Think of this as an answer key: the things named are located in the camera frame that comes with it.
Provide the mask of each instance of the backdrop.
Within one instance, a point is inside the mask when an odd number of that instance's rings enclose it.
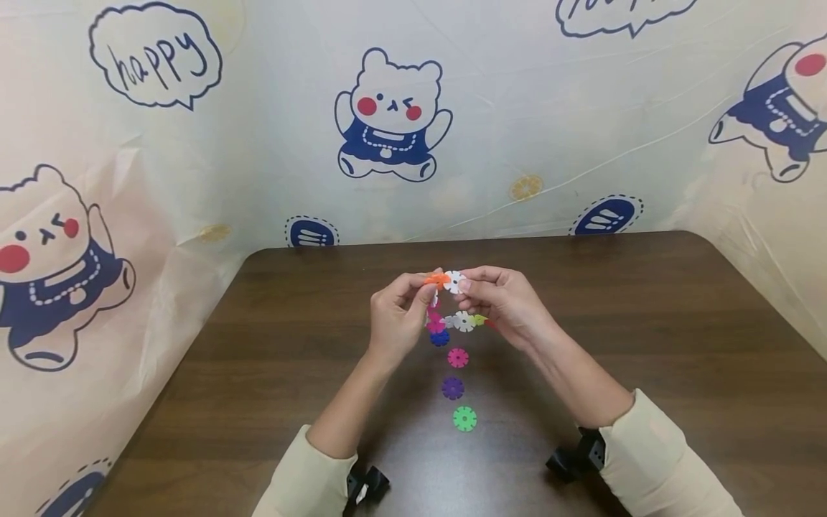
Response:
[[[3,514],[84,508],[265,247],[689,230],[825,353],[824,20],[820,0],[3,0]]]

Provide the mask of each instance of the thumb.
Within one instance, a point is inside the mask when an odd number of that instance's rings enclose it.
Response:
[[[490,282],[478,282],[475,280],[460,280],[460,291],[470,298],[482,300],[492,305],[500,304],[505,293],[503,290]]]
[[[408,309],[408,318],[418,320],[420,327],[422,326],[421,322],[425,319],[425,311],[428,310],[428,306],[433,301],[433,294],[436,292],[437,286],[435,284],[423,285],[411,302],[411,308]]]

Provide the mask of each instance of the person's left hand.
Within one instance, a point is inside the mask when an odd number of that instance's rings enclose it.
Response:
[[[389,367],[397,367],[419,339],[425,313],[437,292],[436,285],[424,283],[429,275],[403,273],[370,297],[368,354]]]

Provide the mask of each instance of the hand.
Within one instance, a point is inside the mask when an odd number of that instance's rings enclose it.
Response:
[[[425,312],[437,292],[436,285],[424,284],[428,275],[404,273],[370,297],[368,355],[388,367],[397,367],[419,339]]]
[[[521,352],[540,352],[567,337],[519,271],[481,266],[462,274],[468,280],[460,282],[462,294],[454,296],[460,309],[490,318]]]

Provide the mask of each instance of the sleeve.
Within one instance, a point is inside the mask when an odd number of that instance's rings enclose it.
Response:
[[[606,460],[600,472],[633,517],[743,517],[683,432],[642,391],[632,409],[600,428]]]
[[[253,517],[328,517],[347,503],[347,475],[357,456],[337,460],[316,450],[303,426],[273,473]]]

